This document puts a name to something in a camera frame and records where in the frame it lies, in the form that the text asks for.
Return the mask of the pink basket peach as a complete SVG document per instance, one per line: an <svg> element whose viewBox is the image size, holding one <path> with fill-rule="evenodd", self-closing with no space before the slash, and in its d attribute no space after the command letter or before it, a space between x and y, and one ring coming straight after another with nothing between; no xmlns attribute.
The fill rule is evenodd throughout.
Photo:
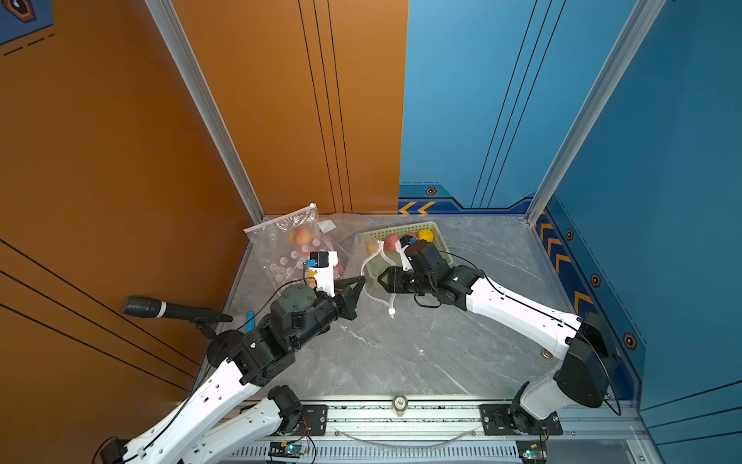
<svg viewBox="0 0 742 464"><path fill-rule="evenodd" d="M388 237L386 237L385 240L385 249L387 251L391 252L398 252L401 249L400 245L401 236L397 234L392 234Z"/></svg>

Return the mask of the yellow basket peach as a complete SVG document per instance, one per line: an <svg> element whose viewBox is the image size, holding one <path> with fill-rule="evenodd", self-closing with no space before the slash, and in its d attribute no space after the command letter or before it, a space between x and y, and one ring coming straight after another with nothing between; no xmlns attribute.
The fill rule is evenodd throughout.
<svg viewBox="0 0 742 464"><path fill-rule="evenodd" d="M417 238L421 241L427 241L433 244L435 242L435 233L429 229L421 229L417 232Z"/></svg>

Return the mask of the clear zip-top bag blue zipper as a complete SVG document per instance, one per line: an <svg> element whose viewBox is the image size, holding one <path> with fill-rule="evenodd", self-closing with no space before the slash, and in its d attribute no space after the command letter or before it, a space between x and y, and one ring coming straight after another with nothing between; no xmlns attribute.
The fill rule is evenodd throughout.
<svg viewBox="0 0 742 464"><path fill-rule="evenodd" d="M359 232L370 230L377 223L374 218L350 213L336 213L318 218L320 230L338 244Z"/></svg>

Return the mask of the clear zip-top bag pink zipper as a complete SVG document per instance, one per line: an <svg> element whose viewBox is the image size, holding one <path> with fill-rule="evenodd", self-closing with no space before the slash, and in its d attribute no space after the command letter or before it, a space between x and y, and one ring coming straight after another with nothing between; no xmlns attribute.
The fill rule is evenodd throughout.
<svg viewBox="0 0 742 464"><path fill-rule="evenodd" d="M336 251L338 264L334 268L334 278L345 274L343 260L347 254L340 251L336 242L320 230L319 217L317 205L310 203L297 211L270 218L243 231L252 243L257 260L274 289L289 280L303 281L303 278L311 278L312 273L306 266L311 251ZM299 247L293 243L293 235L299 228L306 228L314 233L311 246Z"/></svg>

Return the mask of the pink-trimmed bag of bags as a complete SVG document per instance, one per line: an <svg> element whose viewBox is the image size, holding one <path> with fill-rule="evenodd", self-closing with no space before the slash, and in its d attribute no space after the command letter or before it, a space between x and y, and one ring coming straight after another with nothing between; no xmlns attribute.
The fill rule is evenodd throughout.
<svg viewBox="0 0 742 464"><path fill-rule="evenodd" d="M365 252L365 258L361 259L361 274L366 277L363 295L378 305L386 313L386 316L394 320L396 317L396 295L390 294L380 286L378 276L387 268L401 267L401 259L397 252L387 251L385 241L374 238L361 238L361 249Z"/></svg>

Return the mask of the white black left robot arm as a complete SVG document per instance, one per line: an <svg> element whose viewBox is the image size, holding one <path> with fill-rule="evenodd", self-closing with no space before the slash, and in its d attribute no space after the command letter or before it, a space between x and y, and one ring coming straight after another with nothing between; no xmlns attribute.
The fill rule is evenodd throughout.
<svg viewBox="0 0 742 464"><path fill-rule="evenodd" d="M353 320L365 278L344 278L328 293L303 280L288 286L271 312L247 334L220 348L214 373L159 423L131 439L112 437L94 455L96 463L218 463L239 446L277 432L291 432L301 402L287 386L277 386L247 412L226 415L260 392L292 363L313 338L338 319Z"/></svg>

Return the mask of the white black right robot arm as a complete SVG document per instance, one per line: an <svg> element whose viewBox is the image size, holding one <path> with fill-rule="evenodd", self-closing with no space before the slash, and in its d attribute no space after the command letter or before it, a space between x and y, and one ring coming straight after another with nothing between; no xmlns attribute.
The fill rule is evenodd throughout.
<svg viewBox="0 0 742 464"><path fill-rule="evenodd" d="M390 294L430 295L498 322L531 339L560 363L539 381L519 388L507 410L512 429L535 435L561 409L597 409L612 391L619 364L608 322L589 312L579 315L541 305L491 280L469 261L452 267L427 241L399 247L401 265L389 266L377 280Z"/></svg>

